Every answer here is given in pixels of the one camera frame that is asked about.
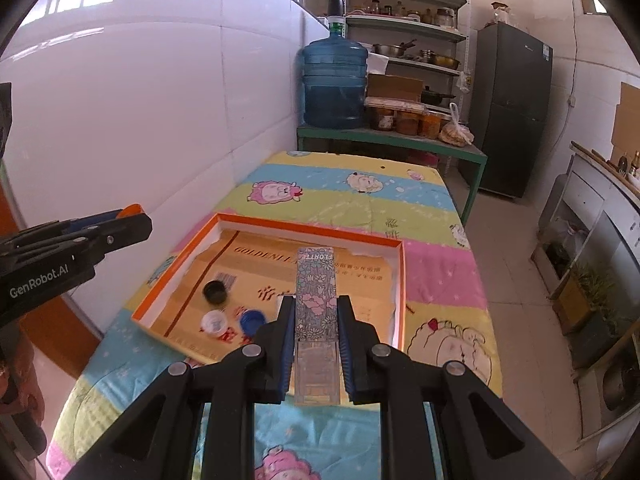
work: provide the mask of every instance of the brown cardboard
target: brown cardboard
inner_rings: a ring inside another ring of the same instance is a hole
[[[423,82],[397,75],[369,74],[368,97],[384,97],[420,102]]]
[[[624,82],[620,87],[620,104],[616,107],[611,143],[611,160],[614,164],[625,152],[631,163],[636,151],[640,150],[640,88]]]

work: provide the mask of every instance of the tile floor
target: tile floor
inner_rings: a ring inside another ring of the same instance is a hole
[[[446,183],[463,205],[468,187],[455,169]],[[538,216],[530,206],[478,194],[466,233],[484,283],[504,377],[504,400],[574,473],[593,463],[594,447],[577,449],[578,399],[571,360],[546,288],[529,260]],[[50,440],[74,381],[36,352]],[[38,480],[46,479],[38,472]]]

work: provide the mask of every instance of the flower pot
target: flower pot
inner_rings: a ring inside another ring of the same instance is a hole
[[[591,317],[593,311],[575,275],[569,276],[560,296],[554,301],[554,311],[558,316],[562,335],[580,330]]]
[[[610,331],[600,312],[594,312],[585,325],[568,335],[574,368],[588,368],[619,339]]]

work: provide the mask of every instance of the metal screw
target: metal screw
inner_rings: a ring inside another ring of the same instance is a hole
[[[262,352],[260,345],[247,345],[242,347],[242,353],[247,357],[257,357]]]
[[[391,348],[389,347],[389,345],[378,343],[377,345],[373,345],[371,347],[371,352],[377,357],[389,357],[391,355]]]
[[[465,373],[465,365],[463,365],[460,361],[449,361],[445,366],[448,373],[451,375],[464,375]]]
[[[169,365],[169,375],[178,376],[183,375],[187,371],[186,363],[178,361],[177,363],[171,363]]]

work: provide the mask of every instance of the black refrigerator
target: black refrigerator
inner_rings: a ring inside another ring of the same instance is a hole
[[[540,148],[553,49],[506,23],[478,31],[469,129],[487,156],[480,189],[521,198]],[[460,160],[469,183],[478,166]]]

